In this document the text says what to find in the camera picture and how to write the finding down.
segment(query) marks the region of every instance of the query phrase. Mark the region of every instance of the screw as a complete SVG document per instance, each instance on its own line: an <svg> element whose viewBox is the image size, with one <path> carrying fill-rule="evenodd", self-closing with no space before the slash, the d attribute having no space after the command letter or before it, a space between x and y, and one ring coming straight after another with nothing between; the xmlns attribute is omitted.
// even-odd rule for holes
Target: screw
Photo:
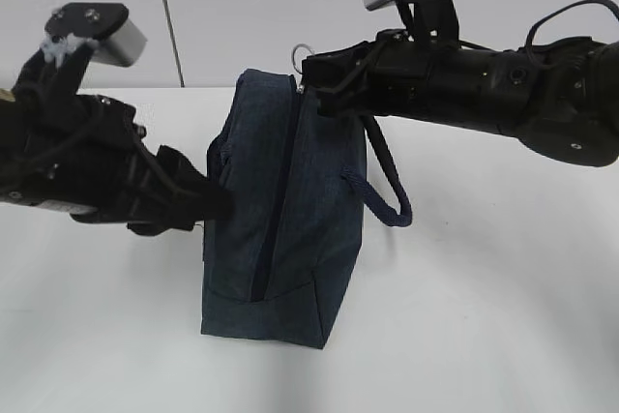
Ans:
<svg viewBox="0 0 619 413"><path fill-rule="evenodd" d="M91 23L96 23L101 19L101 14L95 9L88 9L84 17Z"/></svg>
<svg viewBox="0 0 619 413"><path fill-rule="evenodd" d="M144 128L143 126L137 125L135 127L135 132L140 139L146 137L146 128Z"/></svg>
<svg viewBox="0 0 619 413"><path fill-rule="evenodd" d="M524 83L524 81L526 81L527 75L528 73L525 69L516 68L510 73L510 80L515 86L519 86L520 84Z"/></svg>

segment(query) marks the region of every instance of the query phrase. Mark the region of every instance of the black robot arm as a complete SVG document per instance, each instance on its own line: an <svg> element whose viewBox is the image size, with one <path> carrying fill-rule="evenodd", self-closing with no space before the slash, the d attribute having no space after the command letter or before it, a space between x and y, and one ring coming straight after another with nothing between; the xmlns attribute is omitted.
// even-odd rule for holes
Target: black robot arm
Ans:
<svg viewBox="0 0 619 413"><path fill-rule="evenodd" d="M134 107L77 94L91 60L127 67L140 55L145 38L127 8L69 4L45 30L15 87L0 93L0 201L144 236L229 217L229 192L178 151L146 149Z"/></svg>
<svg viewBox="0 0 619 413"><path fill-rule="evenodd" d="M605 166L619 156L619 43L588 37L495 51L459 38L452 0L365 0L369 10L395 3L405 29L374 42L313 55L303 63L325 116L395 115L518 138L561 162ZM413 4L414 12L409 10Z"/></svg>

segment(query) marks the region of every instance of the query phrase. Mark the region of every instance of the bag handle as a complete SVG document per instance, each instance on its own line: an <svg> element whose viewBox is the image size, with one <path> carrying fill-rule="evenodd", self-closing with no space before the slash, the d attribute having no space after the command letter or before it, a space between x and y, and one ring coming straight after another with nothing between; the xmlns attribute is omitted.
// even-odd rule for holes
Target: bag handle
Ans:
<svg viewBox="0 0 619 413"><path fill-rule="evenodd" d="M380 196L376 189L356 170L350 166L345 166L341 172L352 190L359 195L373 214L387 226L406 227L413 222L413 209L410 205L408 195L399 181L396 164L389 151L389 146L385 140L380 126L373 116L361 116L361 120L368 133L369 143L371 144L376 158L380 163L389 184L396 193L399 202L399 213Z"/></svg>

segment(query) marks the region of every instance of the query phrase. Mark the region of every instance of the fabric bag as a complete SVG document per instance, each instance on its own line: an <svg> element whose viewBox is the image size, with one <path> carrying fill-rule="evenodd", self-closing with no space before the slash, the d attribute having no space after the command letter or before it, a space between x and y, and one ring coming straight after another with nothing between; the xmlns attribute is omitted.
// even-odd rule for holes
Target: fabric bag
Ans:
<svg viewBox="0 0 619 413"><path fill-rule="evenodd" d="M324 347L361 247L364 203L389 226L412 222L375 120L326 118L317 106L294 76L240 76L207 154L235 214L205 225L202 334ZM400 213L366 181L364 130Z"/></svg>

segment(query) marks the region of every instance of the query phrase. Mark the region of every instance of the white table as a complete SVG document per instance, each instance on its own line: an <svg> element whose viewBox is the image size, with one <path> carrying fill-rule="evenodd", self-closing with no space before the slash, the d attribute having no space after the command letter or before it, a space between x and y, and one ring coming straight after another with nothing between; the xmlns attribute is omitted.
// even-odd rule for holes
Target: white table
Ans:
<svg viewBox="0 0 619 413"><path fill-rule="evenodd" d="M105 92L202 171L233 93ZM0 205L0 411L618 411L619 167L383 127L415 223L367 215L323 351L201 336L199 228L139 238ZM373 159L370 179L387 191Z"/></svg>

